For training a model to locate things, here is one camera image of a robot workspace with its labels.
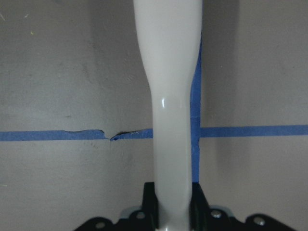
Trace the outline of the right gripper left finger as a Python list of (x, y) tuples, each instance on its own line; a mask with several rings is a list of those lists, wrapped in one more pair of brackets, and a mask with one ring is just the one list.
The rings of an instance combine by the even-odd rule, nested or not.
[(154, 182), (144, 184), (142, 204), (129, 216), (131, 231), (155, 231), (158, 228), (158, 200)]

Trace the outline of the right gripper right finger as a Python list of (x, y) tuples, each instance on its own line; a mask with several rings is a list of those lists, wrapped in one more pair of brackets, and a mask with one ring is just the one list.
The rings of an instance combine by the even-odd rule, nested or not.
[(192, 183), (190, 221), (193, 231), (230, 231), (231, 222), (225, 211), (211, 208), (199, 183)]

